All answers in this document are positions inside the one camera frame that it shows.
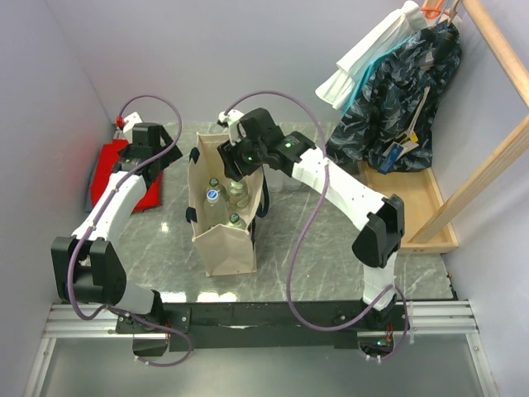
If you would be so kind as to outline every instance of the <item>wall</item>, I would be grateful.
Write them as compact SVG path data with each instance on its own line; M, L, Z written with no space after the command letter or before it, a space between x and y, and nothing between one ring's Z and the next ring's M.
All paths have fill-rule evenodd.
M245 93L275 88L322 121L340 115L314 90L335 63L403 0L47 0L109 116L138 93L171 99L187 121L215 121ZM172 120L145 104L141 114ZM284 99L259 98L278 121L309 121Z
M483 0L525 66L529 26L522 1ZM433 127L433 170L447 199L527 115L527 108L468 15L463 60ZM529 155L525 154L454 221L460 248L445 261L460 298L472 303L502 395L526 395L529 337Z
M82 218L109 121L42 1L0 12L0 395L26 385L56 299L50 244Z

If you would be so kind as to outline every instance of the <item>gray marble tabletop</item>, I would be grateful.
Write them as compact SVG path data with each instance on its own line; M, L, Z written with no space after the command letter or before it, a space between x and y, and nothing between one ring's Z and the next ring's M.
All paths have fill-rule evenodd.
M316 129L306 123L282 123L285 133L297 130L311 139ZM333 126L324 125L329 135ZM168 126L171 135L174 125ZM303 186L298 191L270 195L270 211L257 219L257 272L206 277L193 249L192 230L185 221L188 206L187 156L196 132L221 133L211 123L184 124L179 148L184 158L173 163L163 178L163 204L131 216L117 253L129 277L157 289L167 301L282 301L293 249L303 225L316 205L318 193ZM359 299L362 265L351 250L358 232L330 203L324 203L307 235L294 270L293 298L302 300ZM451 299L450 280L440 255L400 255L395 283L410 299Z

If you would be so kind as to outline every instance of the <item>wooden rack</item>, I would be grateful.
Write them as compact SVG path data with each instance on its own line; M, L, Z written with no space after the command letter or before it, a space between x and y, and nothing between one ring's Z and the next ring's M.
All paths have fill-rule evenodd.
M529 107L529 73L498 29L480 0L460 0L498 59L514 88ZM434 7L437 0L426 0ZM405 252L449 252L458 246L450 221L529 149L529 116L512 130L482 165L443 203L431 170L382 175L367 165L360 167L365 183L383 194L397 194L407 208Z

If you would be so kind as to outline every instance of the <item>wooden tray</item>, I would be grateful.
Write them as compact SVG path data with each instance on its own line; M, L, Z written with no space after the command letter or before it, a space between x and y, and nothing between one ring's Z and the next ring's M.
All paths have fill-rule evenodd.
M451 223L448 223L429 242L409 242L443 204L431 169L382 175L366 163L360 162L359 171L362 182L371 189L388 197L396 194L404 200L405 233L401 252L446 253L459 246Z

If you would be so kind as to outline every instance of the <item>clothes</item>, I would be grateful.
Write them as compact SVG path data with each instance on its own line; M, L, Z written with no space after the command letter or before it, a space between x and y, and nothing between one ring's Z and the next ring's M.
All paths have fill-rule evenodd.
M422 69L421 65L430 65L432 56L435 62L430 69ZM364 76L365 85L357 90L358 95L327 142L328 155L338 165L366 159L378 169L384 162L383 153L408 129L425 88L430 87L414 128L419 147L397 160L389 172L430 167L431 124L460 57L459 32L443 22L418 31L375 62L375 72Z
M420 7L411 1L405 2L336 62L338 70L316 89L316 95L334 109L343 108L372 60L425 27L427 22Z

